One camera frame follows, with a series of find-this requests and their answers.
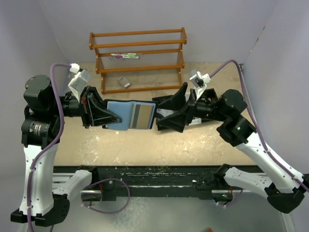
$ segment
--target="concrete floor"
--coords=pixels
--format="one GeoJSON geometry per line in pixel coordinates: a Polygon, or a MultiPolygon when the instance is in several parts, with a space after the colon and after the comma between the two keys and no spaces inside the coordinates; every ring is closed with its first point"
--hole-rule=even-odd
{"type": "MultiPolygon", "coordinates": [[[[220,63],[187,63],[183,81],[189,82],[193,69],[212,73],[220,63]]],[[[100,92],[100,76],[94,64],[81,64],[92,73],[90,85],[100,92]]],[[[177,84],[174,70],[113,73],[106,78],[106,88],[122,88],[117,78],[125,76],[132,87],[177,84]]],[[[237,70],[228,64],[208,85],[220,96],[227,89],[240,89],[237,70]]],[[[177,90],[158,90],[101,95],[103,99],[151,100],[152,97],[174,94],[177,90]]],[[[80,118],[66,118],[65,130],[56,155],[55,165],[221,165],[254,164],[242,152],[227,144],[216,128],[221,122],[187,127],[183,133],[152,130],[114,131],[101,127],[85,129],[80,118]]]]}

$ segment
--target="orange object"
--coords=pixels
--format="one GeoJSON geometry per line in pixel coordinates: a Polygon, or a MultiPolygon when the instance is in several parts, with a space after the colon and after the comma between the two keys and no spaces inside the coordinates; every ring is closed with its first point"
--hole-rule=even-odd
{"type": "Polygon", "coordinates": [[[112,32],[112,33],[90,33],[89,48],[95,50],[96,53],[96,73],[101,74],[101,92],[106,93],[123,93],[123,92],[137,92],[137,91],[149,91],[149,90],[162,90],[162,89],[178,89],[182,86],[183,81],[181,77],[181,69],[184,68],[183,59],[183,44],[187,43],[187,36],[184,28],[181,29],[168,29],[168,30],[146,30],[146,31],[129,31],[129,32],[112,32]],[[143,42],[129,42],[129,43],[106,43],[97,44],[96,37],[107,36],[128,36],[128,35],[144,35],[144,34],[160,34],[160,33],[180,33],[179,40],[162,40],[162,41],[143,41],[143,42]],[[113,47],[128,47],[128,46],[145,46],[145,45],[162,45],[162,44],[179,44],[178,49],[161,49],[161,50],[147,50],[147,51],[125,51],[125,52],[110,52],[100,53],[99,48],[113,48],[113,47]],[[178,53],[176,64],[170,65],[154,65],[154,66],[142,66],[142,67],[125,67],[105,69],[102,57],[109,57],[113,53],[137,53],[143,55],[149,54],[161,54],[161,53],[178,53]],[[144,87],[144,88],[128,88],[128,89],[114,89],[105,90],[105,78],[106,73],[114,72],[128,72],[128,71],[145,71],[145,70],[160,70],[160,69],[176,69],[178,77],[178,85],[174,86],[161,86],[161,87],[144,87]]]}

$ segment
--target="wall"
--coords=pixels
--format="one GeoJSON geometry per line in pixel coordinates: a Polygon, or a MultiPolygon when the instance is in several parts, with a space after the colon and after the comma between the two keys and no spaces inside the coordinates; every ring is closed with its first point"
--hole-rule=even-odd
{"type": "Polygon", "coordinates": [[[38,0],[69,61],[94,62],[89,33],[185,27],[187,62],[244,62],[278,0],[38,0]]]}
{"type": "MultiPolygon", "coordinates": [[[[10,213],[22,200],[25,158],[21,125],[26,102],[25,82],[49,74],[54,62],[67,62],[36,0],[0,1],[0,224],[1,231],[17,231],[10,213]]],[[[57,72],[64,84],[66,70],[57,72]]]]}
{"type": "MultiPolygon", "coordinates": [[[[288,163],[309,173],[309,1],[281,0],[244,63],[244,77],[267,142],[288,163]]],[[[309,194],[293,212],[308,231],[309,194]]]]}

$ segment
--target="wooden rail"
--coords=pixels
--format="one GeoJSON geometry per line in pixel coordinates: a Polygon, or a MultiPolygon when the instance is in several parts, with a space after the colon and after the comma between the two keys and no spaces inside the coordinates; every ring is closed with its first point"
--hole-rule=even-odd
{"type": "Polygon", "coordinates": [[[165,29],[165,30],[147,30],[147,31],[111,32],[111,33],[97,33],[97,34],[90,33],[89,48],[90,48],[90,50],[95,50],[95,53],[96,53],[96,73],[101,74],[101,82],[102,82],[101,83],[101,92],[102,92],[102,94],[180,88],[182,86],[181,69],[184,68],[183,44],[186,44],[186,43],[187,43],[187,36],[186,36],[184,28],[181,28],[181,29],[165,29]],[[96,37],[144,35],[144,34],[160,34],[160,33],[180,33],[180,39],[179,40],[129,42],[129,43],[104,43],[104,44],[97,44],[97,42],[96,42],[96,37]],[[179,44],[179,47],[177,49],[141,50],[141,51],[125,51],[125,52],[109,52],[109,53],[100,53],[100,51],[99,51],[99,49],[104,49],[104,48],[146,46],[146,45],[155,46],[155,45],[163,45],[163,44],[179,44]],[[163,54],[163,53],[178,53],[178,54],[177,54],[176,64],[105,69],[103,62],[102,62],[102,57],[109,57],[113,53],[117,53],[117,54],[138,53],[138,54],[143,54],[143,55],[163,54]],[[144,70],[160,70],[160,69],[176,69],[179,85],[105,90],[105,79],[106,79],[107,73],[144,71],[144,70]]]}

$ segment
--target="wooden rack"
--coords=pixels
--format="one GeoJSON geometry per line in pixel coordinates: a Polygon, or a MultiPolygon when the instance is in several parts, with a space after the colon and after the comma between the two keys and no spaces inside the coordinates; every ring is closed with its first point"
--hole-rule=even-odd
{"type": "Polygon", "coordinates": [[[181,77],[181,69],[184,68],[183,59],[183,44],[187,43],[187,36],[184,28],[181,29],[169,29],[169,30],[146,30],[146,31],[131,31],[131,32],[113,32],[113,33],[90,33],[89,48],[96,52],[96,73],[101,74],[101,92],[106,93],[124,93],[124,92],[136,92],[136,91],[148,91],[148,90],[162,90],[162,89],[177,89],[183,84],[181,77]],[[127,35],[144,35],[144,34],[160,34],[160,33],[180,33],[179,40],[163,40],[163,41],[144,41],[144,42],[130,42],[130,43],[108,43],[97,44],[96,37],[106,36],[127,36],[127,35]],[[128,47],[128,46],[144,46],[144,45],[162,45],[162,44],[179,44],[177,49],[163,49],[163,50],[147,50],[147,51],[125,51],[114,53],[138,53],[143,55],[148,54],[160,54],[160,53],[178,53],[177,63],[171,65],[157,65],[157,66],[142,66],[142,67],[126,67],[126,68],[113,68],[105,69],[102,61],[102,57],[109,57],[111,53],[100,53],[100,48],[113,48],[113,47],[128,47]],[[161,87],[144,87],[144,88],[128,88],[128,89],[114,89],[105,90],[105,78],[107,73],[114,72],[127,72],[127,71],[144,71],[144,70],[159,70],[159,69],[176,69],[178,76],[178,85],[175,86],[161,86],[161,87]]]}

